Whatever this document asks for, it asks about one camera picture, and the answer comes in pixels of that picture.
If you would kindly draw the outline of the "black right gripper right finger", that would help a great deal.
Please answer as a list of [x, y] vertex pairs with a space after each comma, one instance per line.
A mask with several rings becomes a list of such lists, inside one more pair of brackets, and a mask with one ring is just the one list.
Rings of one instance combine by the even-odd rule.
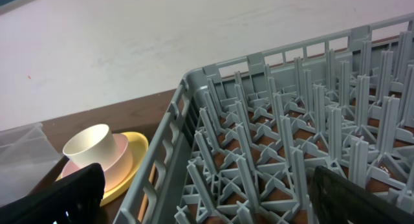
[[413, 223], [413, 215], [317, 166], [310, 200], [320, 223]]

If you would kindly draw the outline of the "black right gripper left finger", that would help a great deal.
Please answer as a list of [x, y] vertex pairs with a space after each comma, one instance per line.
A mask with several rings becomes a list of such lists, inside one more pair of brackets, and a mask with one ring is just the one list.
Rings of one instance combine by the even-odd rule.
[[104, 171], [92, 163], [45, 190], [1, 207], [1, 224], [92, 223], [104, 187]]

